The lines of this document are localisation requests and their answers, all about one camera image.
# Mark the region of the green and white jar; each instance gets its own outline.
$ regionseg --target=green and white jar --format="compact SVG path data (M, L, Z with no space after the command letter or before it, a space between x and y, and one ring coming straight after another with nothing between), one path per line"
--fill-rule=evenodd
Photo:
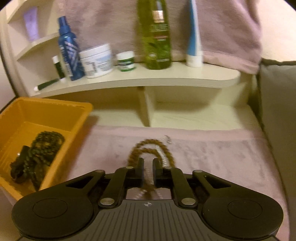
M116 55L118 67L120 71L126 72L133 70L135 66L135 53L134 51L122 52Z

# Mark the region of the yellow plastic container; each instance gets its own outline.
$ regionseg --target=yellow plastic container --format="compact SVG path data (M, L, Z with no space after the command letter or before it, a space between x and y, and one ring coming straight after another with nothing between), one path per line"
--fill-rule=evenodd
M69 149L91 111L89 103L23 97L13 101L0 114L0 185L16 200L35 191L30 180L17 184L11 179L10 163L22 146L31 146L42 131L56 131L65 137L40 189L58 184L70 161Z

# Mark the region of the pink towel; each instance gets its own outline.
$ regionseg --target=pink towel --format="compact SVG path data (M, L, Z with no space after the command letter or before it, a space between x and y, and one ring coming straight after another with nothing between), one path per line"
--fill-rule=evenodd
M283 187L267 140L262 132L248 130L188 131L165 128L94 126L81 151L72 163L65 179L69 180L96 169L112 173L127 165L128 156L136 143L146 139L161 139L168 135L167 144L176 167L184 173L201 169L275 199L284 211L284 221L277 233L280 241L289 240L289 216ZM154 158L144 154L145 167ZM135 198L136 190L128 194Z
M81 50L110 43L113 53L133 50L141 61L137 0L56 0ZM166 0L172 55L185 59L190 34L189 0ZM256 74L261 59L257 0L196 0L204 61Z

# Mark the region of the white jar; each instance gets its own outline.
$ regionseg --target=white jar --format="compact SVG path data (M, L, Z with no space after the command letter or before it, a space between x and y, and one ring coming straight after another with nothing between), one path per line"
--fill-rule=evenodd
M79 53L88 79L108 74L113 69L112 52L109 44L90 48Z

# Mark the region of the curved shelf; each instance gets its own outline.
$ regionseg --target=curved shelf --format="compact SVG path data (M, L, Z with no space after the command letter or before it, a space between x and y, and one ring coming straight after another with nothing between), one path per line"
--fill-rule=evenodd
M56 39L59 37L59 33L49 34L43 38L40 38L36 41L33 41L30 43L26 48L24 48L19 54L16 55L16 60L19 60L20 58L24 57L25 55L29 54L30 52L40 48L42 45L44 45L46 42Z
M7 23L16 21L23 16L23 14L32 7L38 7L48 0L20 0L18 7L13 11L7 20Z
M32 97L49 97L94 89L133 87L133 86L196 86L225 88L239 83L240 72L216 65L204 64L202 68L191 68L182 62L173 62L163 70L149 70L143 64L136 64L130 72L120 72L117 67L104 76L94 79L83 77L76 81L57 82L45 89L29 91Z

